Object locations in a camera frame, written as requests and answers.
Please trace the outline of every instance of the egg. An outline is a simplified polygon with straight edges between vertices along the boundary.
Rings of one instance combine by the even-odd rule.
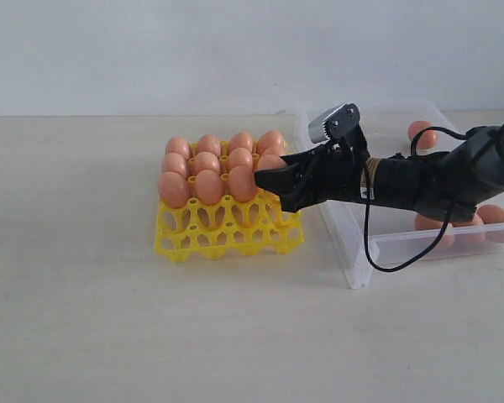
[[[478,214],[475,214],[472,221],[469,222],[453,222],[455,228],[463,227],[482,227],[484,225],[483,220]],[[459,233],[457,239],[465,245],[479,245],[486,240],[486,233],[484,233],[483,228],[477,233]]]
[[[266,149],[275,146],[284,147],[285,140],[282,133],[278,130],[269,130],[258,140],[258,144],[256,145],[256,153],[262,155]]]
[[[420,133],[425,128],[431,127],[432,124],[427,120],[417,120],[416,122],[412,122],[409,125],[409,129],[407,130],[407,135],[409,136],[409,140],[412,141],[418,133]],[[432,149],[437,145],[438,137],[437,132],[435,130],[428,130],[423,133],[422,137],[418,140],[417,148],[419,149]]]
[[[178,153],[168,153],[165,155],[165,158],[162,160],[161,171],[176,172],[181,175],[183,179],[188,178],[191,174],[185,157]]]
[[[239,165],[228,174],[229,193],[241,203],[251,201],[258,193],[255,185],[254,171],[248,166]]]
[[[239,147],[234,149],[228,157],[228,171],[231,171],[236,166],[243,165],[250,169],[254,168],[254,160],[252,154],[245,148]]]
[[[239,132],[235,134],[228,143],[228,155],[235,149],[247,149],[252,154],[254,151],[254,139],[248,132]]]
[[[440,229],[442,226],[443,222],[427,218],[422,214],[417,214],[416,217],[414,218],[414,228],[417,231]],[[451,223],[449,223],[446,228],[446,231],[451,230],[453,227],[454,226]],[[438,242],[436,249],[437,250],[447,249],[453,244],[454,244],[454,235],[444,233],[443,238]]]
[[[287,163],[278,155],[267,154],[260,157],[256,170],[275,170],[287,166]]]
[[[200,202],[208,206],[220,202],[224,194],[224,186],[220,175],[212,170],[203,170],[196,175],[194,191]]]
[[[199,139],[196,147],[196,152],[201,153],[202,151],[207,151],[208,153],[214,154],[217,158],[222,155],[222,145],[218,137],[214,134],[206,134],[201,139]]]
[[[198,175],[203,170],[212,170],[220,175],[221,168],[218,158],[208,151],[202,151],[194,157],[194,173]]]
[[[484,224],[498,224],[504,222],[504,208],[495,204],[486,204],[476,210]],[[504,243],[504,230],[490,231],[486,238],[495,243]]]
[[[262,155],[278,155],[282,156],[286,154],[286,149],[281,145],[275,145],[274,147],[269,147],[266,149]]]
[[[183,137],[172,137],[168,143],[166,143],[165,154],[168,153],[178,153],[189,160],[192,157],[191,145]]]
[[[176,172],[164,172],[157,181],[159,196],[171,208],[181,208],[186,205],[191,196],[191,189],[183,177]]]

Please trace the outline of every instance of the yellow plastic egg crate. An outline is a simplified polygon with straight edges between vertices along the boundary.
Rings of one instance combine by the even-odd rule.
[[[191,144],[196,155],[196,144]],[[222,142],[220,163],[227,172],[227,142]],[[207,259],[221,259],[230,249],[243,256],[274,249],[287,254],[304,242],[301,213],[281,210],[278,196],[260,190],[246,203],[236,201],[228,193],[228,174],[221,175],[225,195],[213,206],[202,204],[196,197],[182,208],[168,207],[159,200],[155,223],[155,252],[173,262],[184,262],[191,254]],[[188,178],[193,186],[195,176]]]

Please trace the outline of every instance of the tabletop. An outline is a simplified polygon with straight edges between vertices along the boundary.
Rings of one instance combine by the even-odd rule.
[[[288,255],[154,254],[166,140],[236,125],[292,117],[0,118],[0,402],[504,401],[504,254],[350,290],[315,207]]]

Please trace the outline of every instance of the transparent plastic box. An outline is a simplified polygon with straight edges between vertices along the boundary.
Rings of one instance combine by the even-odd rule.
[[[415,120],[428,120],[431,124],[456,130],[453,124],[429,101],[392,102],[375,107],[361,107],[361,126],[368,141],[370,152],[375,157],[390,157],[398,152],[410,154],[407,128]],[[297,111],[294,142],[297,151],[317,146],[308,137],[308,124],[318,114]],[[440,133],[438,144],[429,152],[449,151],[460,144],[459,140]],[[504,207],[504,193],[483,204]],[[373,268],[365,257],[363,227],[365,206],[341,201],[327,201],[320,205],[324,220],[353,289],[370,283]],[[370,209],[370,254],[382,266],[403,263],[424,250],[437,236],[438,230],[416,231],[416,213],[386,207]],[[504,251],[504,243],[493,243],[489,238],[504,231],[504,223],[483,227],[454,228],[447,232],[454,235],[454,244],[447,249],[434,249],[425,259],[490,254]],[[476,233],[485,233],[486,240],[470,242]]]

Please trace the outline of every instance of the white wall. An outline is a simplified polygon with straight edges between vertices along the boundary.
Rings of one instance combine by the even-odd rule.
[[[393,97],[504,107],[504,1],[0,0],[0,115]]]

